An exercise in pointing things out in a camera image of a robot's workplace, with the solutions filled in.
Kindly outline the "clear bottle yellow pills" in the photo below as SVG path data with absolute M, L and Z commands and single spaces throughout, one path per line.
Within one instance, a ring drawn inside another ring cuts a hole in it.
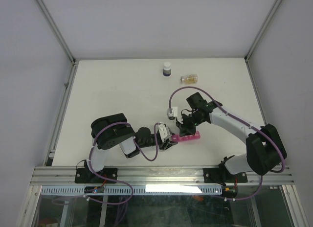
M 180 78 L 180 82 L 186 85 L 196 84 L 198 82 L 198 76 L 196 74 L 185 75 Z

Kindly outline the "pink weekly pill organizer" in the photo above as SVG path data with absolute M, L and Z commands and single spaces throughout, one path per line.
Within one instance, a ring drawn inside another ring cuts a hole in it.
M 185 142 L 185 141 L 192 141 L 192 140 L 197 140 L 200 139 L 201 135 L 199 131 L 196 131 L 194 135 L 186 135 L 186 136 L 180 136 L 178 134 L 172 135 L 172 141 L 174 142 Z

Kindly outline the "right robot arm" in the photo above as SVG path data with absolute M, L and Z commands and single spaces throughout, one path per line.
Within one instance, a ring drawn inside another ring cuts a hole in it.
M 196 127 L 207 122 L 225 129 L 246 145 L 244 154 L 223 158 L 217 171 L 208 175 L 213 182 L 224 184 L 237 174 L 250 171 L 263 176 L 285 163 L 287 152 L 275 126 L 254 126 L 223 109 L 220 102 L 207 102 L 199 92 L 186 101 L 191 113 L 183 113 L 182 121 L 176 122 L 180 137 L 195 135 Z

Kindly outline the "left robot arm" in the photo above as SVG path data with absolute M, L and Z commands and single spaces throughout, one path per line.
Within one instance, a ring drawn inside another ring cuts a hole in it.
M 154 158 L 146 158 L 148 161 L 154 161 L 160 150 L 165 151 L 177 145 L 177 142 L 172 140 L 174 134 L 166 124 L 156 123 L 153 132 L 147 127 L 134 131 L 123 113 L 98 118 L 90 127 L 93 143 L 89 157 L 84 162 L 84 170 L 85 176 L 91 182 L 101 180 L 104 175 L 106 151 L 115 146 L 119 146 L 128 159 L 142 154 L 143 148 L 155 146 Z

